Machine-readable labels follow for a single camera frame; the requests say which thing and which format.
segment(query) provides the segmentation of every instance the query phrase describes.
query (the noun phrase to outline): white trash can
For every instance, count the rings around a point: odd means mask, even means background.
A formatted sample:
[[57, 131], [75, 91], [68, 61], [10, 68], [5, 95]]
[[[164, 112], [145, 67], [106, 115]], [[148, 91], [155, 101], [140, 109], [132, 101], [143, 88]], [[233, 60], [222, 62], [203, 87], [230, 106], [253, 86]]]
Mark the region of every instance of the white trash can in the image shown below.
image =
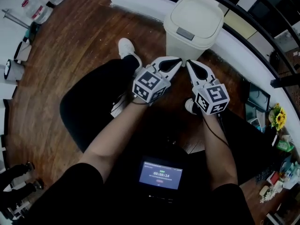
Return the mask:
[[10, 81], [21, 80], [24, 74], [24, 66], [15, 61], [8, 60], [4, 70], [4, 78]]
[[197, 60], [216, 41], [224, 23], [222, 10], [207, 0], [179, 0], [165, 17], [166, 55]]

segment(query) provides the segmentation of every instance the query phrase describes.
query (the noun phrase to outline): wooden floor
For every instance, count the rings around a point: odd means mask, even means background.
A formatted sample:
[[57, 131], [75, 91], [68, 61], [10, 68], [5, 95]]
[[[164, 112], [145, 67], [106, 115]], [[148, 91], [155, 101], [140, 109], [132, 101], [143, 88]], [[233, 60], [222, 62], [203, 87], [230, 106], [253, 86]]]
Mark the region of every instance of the wooden floor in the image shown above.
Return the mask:
[[[32, 161], [47, 187], [81, 156], [60, 119], [64, 94], [85, 74], [117, 58], [117, 42], [122, 37], [133, 41], [144, 65], [165, 55], [161, 23], [109, 4], [109, 0], [65, 0], [57, 6], [33, 43], [24, 77], [10, 102], [8, 162], [13, 166]], [[241, 76], [210, 52], [200, 61], [226, 85], [231, 97], [229, 108], [243, 117]], [[191, 96], [187, 70], [182, 69], [172, 83], [171, 91], [148, 112], [160, 110], [171, 115], [178, 124], [178, 145], [188, 153], [202, 150], [202, 121], [183, 108], [184, 99]], [[254, 180], [242, 185], [257, 224], [279, 205], [282, 196], [262, 205], [258, 195], [261, 187]]]

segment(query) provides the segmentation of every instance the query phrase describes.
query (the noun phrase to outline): forearm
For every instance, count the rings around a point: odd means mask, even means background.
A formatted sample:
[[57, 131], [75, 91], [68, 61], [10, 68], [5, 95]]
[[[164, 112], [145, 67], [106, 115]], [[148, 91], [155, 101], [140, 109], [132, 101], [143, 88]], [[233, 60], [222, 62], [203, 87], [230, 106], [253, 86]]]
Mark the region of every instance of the forearm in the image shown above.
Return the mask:
[[[218, 123], [216, 115], [203, 113], [211, 130], [227, 144], [225, 135]], [[237, 184], [237, 173], [233, 155], [228, 146], [218, 139], [204, 123], [205, 154], [208, 170], [211, 175], [211, 186], [215, 189], [223, 184]]]
[[105, 181], [123, 152], [148, 105], [130, 103], [92, 141], [79, 162], [91, 164]]

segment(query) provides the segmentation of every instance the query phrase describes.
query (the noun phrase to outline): person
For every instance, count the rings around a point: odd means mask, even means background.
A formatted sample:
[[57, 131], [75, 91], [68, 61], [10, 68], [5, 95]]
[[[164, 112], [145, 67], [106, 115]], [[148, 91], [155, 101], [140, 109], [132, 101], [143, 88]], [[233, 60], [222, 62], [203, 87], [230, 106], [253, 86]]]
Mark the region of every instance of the person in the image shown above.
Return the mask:
[[[119, 54], [121, 59], [88, 73], [62, 99], [61, 118], [83, 155], [32, 205], [27, 224], [162, 223], [195, 217], [204, 223], [253, 224], [216, 116], [203, 114], [206, 156], [200, 158], [188, 155], [166, 138], [164, 126], [161, 133], [137, 132], [149, 106], [138, 97], [117, 117], [111, 115], [142, 68], [128, 39], [119, 41]], [[192, 100], [186, 108], [201, 115]], [[183, 164], [178, 200], [143, 196], [137, 174], [145, 154], [163, 154], [165, 159]]]
[[20, 189], [12, 189], [9, 192], [3, 191], [13, 179], [20, 177], [34, 169], [34, 164], [27, 162], [26, 164], [13, 166], [12, 168], [0, 174], [0, 189], [2, 191], [0, 193], [0, 211], [16, 205], [18, 201], [21, 201], [29, 194], [35, 192], [37, 189], [43, 188], [41, 182], [36, 180], [33, 183], [27, 183]]

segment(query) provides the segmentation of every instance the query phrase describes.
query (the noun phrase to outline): black pants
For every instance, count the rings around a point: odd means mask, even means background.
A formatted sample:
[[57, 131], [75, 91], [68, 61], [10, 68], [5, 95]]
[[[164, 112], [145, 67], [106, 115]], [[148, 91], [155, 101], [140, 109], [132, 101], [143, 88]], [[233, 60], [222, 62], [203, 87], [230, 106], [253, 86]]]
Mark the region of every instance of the black pants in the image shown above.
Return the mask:
[[[62, 99], [61, 118], [82, 152], [113, 119], [110, 114], [113, 102], [127, 90], [138, 65], [138, 61], [132, 55], [122, 60], [111, 60], [88, 73]], [[117, 162], [111, 177], [115, 174], [116, 180], [122, 180], [120, 176], [126, 174], [125, 170], [130, 171], [129, 163], [132, 166], [139, 165], [142, 155], [147, 153], [156, 157], [164, 147], [166, 156], [188, 161], [191, 174], [202, 174], [199, 183], [203, 185], [204, 175], [207, 174], [205, 152], [188, 155], [176, 145], [171, 144], [166, 148], [165, 141], [166, 139], [157, 134], [152, 135], [151, 131], [147, 131], [146, 135], [135, 134]], [[190, 177], [192, 183], [196, 184], [194, 176]]]
[[[28, 167], [25, 165], [16, 165], [11, 169], [6, 170], [0, 174], [0, 190], [3, 191], [14, 178], [20, 177], [28, 172]], [[0, 194], [0, 210], [14, 206], [18, 201], [27, 197], [36, 189], [33, 184], [28, 183], [24, 187], [15, 190], [12, 189], [10, 192], [1, 192]]]

